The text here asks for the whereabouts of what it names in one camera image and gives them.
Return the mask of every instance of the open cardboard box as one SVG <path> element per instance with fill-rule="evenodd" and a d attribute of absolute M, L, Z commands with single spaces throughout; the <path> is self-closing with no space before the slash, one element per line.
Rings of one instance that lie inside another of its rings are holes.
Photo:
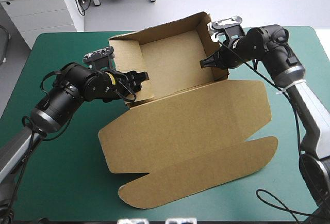
<path fill-rule="evenodd" d="M 201 69 L 199 61 L 219 49 L 210 21 L 200 12 L 110 38 L 116 69 L 150 78 L 130 110 L 98 135 L 111 172 L 149 173 L 120 187 L 131 206 L 157 207 L 244 177 L 276 151 L 275 137 L 246 142 L 271 120 L 263 83 Z"/>

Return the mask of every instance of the cardboard box lid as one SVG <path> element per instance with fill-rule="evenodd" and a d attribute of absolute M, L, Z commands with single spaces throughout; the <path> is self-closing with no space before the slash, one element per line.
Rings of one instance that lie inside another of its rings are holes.
<path fill-rule="evenodd" d="M 142 31 L 114 36 L 115 64 L 119 71 L 146 71 L 150 80 L 142 83 L 135 106 L 198 85 L 227 79 L 228 71 L 201 69 L 199 61 L 219 49 L 212 42 L 209 15 L 200 12 L 187 18 Z"/>
<path fill-rule="evenodd" d="M 111 172 L 150 173 L 119 190 L 128 204 L 150 208 L 266 165 L 277 139 L 245 140 L 270 119 L 262 82 L 221 81 L 134 107 L 98 136 Z M 194 179 L 201 168 L 203 179 Z"/>

